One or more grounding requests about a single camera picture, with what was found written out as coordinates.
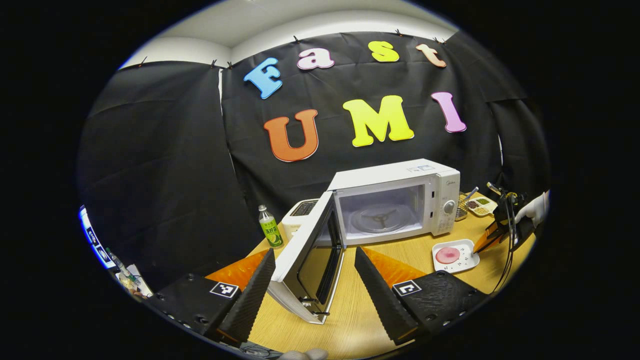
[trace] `black curtain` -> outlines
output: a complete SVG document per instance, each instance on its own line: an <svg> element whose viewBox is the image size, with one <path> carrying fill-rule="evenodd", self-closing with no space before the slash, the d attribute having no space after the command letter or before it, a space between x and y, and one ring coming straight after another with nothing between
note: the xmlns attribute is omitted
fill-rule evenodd
<svg viewBox="0 0 640 360"><path fill-rule="evenodd" d="M261 239L227 150L218 73L181 61L119 70L84 125L81 200L104 246L154 291L237 261Z"/></svg>
<svg viewBox="0 0 640 360"><path fill-rule="evenodd" d="M400 59L378 62L368 48L371 41L393 45ZM415 47L435 49L444 68L433 65ZM329 50L335 65L301 70L300 52ZM245 75L265 59L274 65L283 85L267 99ZM462 122L463 132L448 133L435 92L449 92ZM374 140L354 147L353 122L346 101L363 99L379 111L386 95L402 97L402 108L415 133L409 140ZM487 181L535 193L548 186L546 149L538 120L524 105L526 95L509 72L477 42L457 33L441 44L432 39L390 33L336 33L274 47L223 71L223 116L228 146L250 209L265 204L278 220L296 202L318 197L338 171L397 161L426 158L461 172L461 191ZM271 152L265 122L288 117L291 147L304 144L301 123L294 115L315 109L319 146L309 158L283 162ZM526 141L519 142L524 136ZM499 138L505 154L500 159Z"/></svg>

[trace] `plastic bottle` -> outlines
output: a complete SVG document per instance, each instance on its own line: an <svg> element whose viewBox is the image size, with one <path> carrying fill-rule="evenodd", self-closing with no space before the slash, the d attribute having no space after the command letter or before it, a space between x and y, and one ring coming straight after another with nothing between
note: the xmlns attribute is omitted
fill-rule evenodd
<svg viewBox="0 0 640 360"><path fill-rule="evenodd" d="M280 234L280 230L278 230L276 219L267 211L265 205L258 206L258 210L260 211L258 222L260 222L260 226L269 245L275 249L281 247L284 241L282 241L282 235Z"/></svg>
<svg viewBox="0 0 640 360"><path fill-rule="evenodd" d="M124 267L124 264L122 263L122 261L118 259L118 257L116 257L108 247L105 248L105 250L107 250L107 254L111 256L111 259L113 260L113 262L116 263L116 266L120 269L120 271L122 272L122 275L124 275L126 278L131 280L135 285L140 287L140 285L142 285L142 282L138 280L135 276L133 276L133 274L130 273L130 271L128 271L126 267Z"/></svg>

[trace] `orange pad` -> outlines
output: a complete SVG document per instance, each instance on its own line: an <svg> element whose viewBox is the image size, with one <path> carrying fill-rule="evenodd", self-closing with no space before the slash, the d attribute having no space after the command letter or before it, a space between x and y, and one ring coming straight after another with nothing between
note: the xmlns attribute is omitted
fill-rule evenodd
<svg viewBox="0 0 640 360"><path fill-rule="evenodd" d="M416 268L394 258L380 254L379 252L369 250L366 247L363 247L362 250L367 254L390 289L393 284L413 280L420 276L427 275Z"/></svg>
<svg viewBox="0 0 640 360"><path fill-rule="evenodd" d="M489 225L489 228L487 228L487 230L484 231L484 234L482 234L482 236L480 236L480 239L478 239L478 241L476 241L476 244L474 245L474 254L476 252L478 252L478 250L480 250L483 247L485 247L488 243L491 243L491 245L487 246L483 250L489 249L490 247L492 247L492 246L494 246L495 244L498 243L498 238L500 238L501 236L498 236L498 238L496 238L496 237L489 238L489 235L491 235L497 229L498 229L498 224L497 223L494 222L491 225Z"/></svg>
<svg viewBox="0 0 640 360"><path fill-rule="evenodd" d="M262 262L262 259L269 250L263 250L257 254L248 256L242 260L238 260L235 263L225 266L222 269L213 272L205 278L213 281L224 282L226 284L238 285L240 291L244 291L251 276L258 268L258 265Z"/></svg>

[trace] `bottle label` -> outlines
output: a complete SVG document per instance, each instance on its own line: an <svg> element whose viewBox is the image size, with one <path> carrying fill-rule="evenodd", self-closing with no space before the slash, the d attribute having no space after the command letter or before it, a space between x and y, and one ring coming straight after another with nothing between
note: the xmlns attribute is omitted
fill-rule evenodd
<svg viewBox="0 0 640 360"><path fill-rule="evenodd" d="M282 236L275 219L270 222L260 223L260 226L262 226L262 231L264 231L264 236L267 238L269 245L273 247L282 245Z"/></svg>

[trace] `table surface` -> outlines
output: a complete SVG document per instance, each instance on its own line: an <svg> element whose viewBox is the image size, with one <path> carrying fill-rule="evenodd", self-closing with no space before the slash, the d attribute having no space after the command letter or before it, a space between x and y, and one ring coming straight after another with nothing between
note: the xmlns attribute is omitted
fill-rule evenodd
<svg viewBox="0 0 640 360"><path fill-rule="evenodd" d="M482 195L476 193L472 199L479 196ZM434 245L460 239L469 239L475 243L492 222L492 215L478 217L469 212L465 219L454 223L449 234L427 234L364 246L430 274L435 271L431 254ZM282 225L279 224L278 227L280 233L284 234ZM284 240L285 246L274 250L276 257L288 243L288 239ZM532 234L514 252L507 282L527 257L534 242L535 235ZM504 269L508 245L508 241L504 241L481 252L480 262L476 267L455 273L454 276L483 293L491 293ZM249 255L268 248L268 242L263 240ZM331 316L324 325L303 321L288 312L270 295L265 294L249 341L280 352L305 352L311 348L323 348L329 352L329 359L359 359L398 348L387 336L367 289L356 271L355 252L356 247L347 247L344 250L342 272L330 309Z"/></svg>

